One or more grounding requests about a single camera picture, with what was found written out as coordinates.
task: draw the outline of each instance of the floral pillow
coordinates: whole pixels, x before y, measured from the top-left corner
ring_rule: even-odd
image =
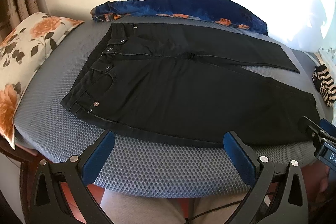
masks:
[[[44,60],[82,20],[35,13],[0,42],[0,134],[15,149],[13,117]]]

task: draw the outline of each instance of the striped knitted item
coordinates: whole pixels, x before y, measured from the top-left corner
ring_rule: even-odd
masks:
[[[315,67],[312,79],[323,101],[327,106],[332,106],[336,101],[336,86],[325,64]]]

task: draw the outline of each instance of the rivet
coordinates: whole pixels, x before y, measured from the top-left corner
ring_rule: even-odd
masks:
[[[47,160],[43,159],[43,160],[40,160],[40,165],[43,166],[47,163]]]
[[[79,159],[79,158],[78,158],[77,155],[73,155],[73,156],[70,157],[70,161],[71,161],[71,162],[76,162],[78,159]]]
[[[268,162],[268,158],[266,156],[261,156],[260,160],[264,163]]]
[[[298,166],[298,165],[299,165],[299,163],[298,163],[296,160],[292,160],[292,161],[291,161],[291,164],[292,164],[293,166]]]

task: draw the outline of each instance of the gray mesh cover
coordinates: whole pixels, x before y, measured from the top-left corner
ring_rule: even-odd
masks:
[[[241,32],[275,42],[273,39],[232,29],[216,23],[166,17],[125,17],[119,22],[162,22],[202,25]],[[86,22],[73,30],[44,62],[29,84],[14,118],[21,135],[16,140],[39,150],[53,162],[80,154],[102,133],[100,128],[77,119],[60,105],[90,52],[107,32],[110,24]],[[292,51],[283,49],[301,71],[300,74],[268,67],[251,71],[313,93],[321,117],[320,96]],[[296,159],[307,165],[314,159],[311,143],[254,148],[258,155],[288,163]],[[222,149],[171,146],[115,135],[115,148],[95,182],[122,193],[166,198],[192,198],[210,194],[239,193],[247,189]]]

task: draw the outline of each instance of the pillow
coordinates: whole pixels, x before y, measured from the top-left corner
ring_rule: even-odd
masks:
[[[0,42],[0,134],[15,149],[13,117],[30,80],[82,20],[35,13]]]
[[[243,6],[230,0],[126,0],[101,4],[91,11],[95,21],[122,16],[169,16],[216,22],[268,35],[267,25]]]

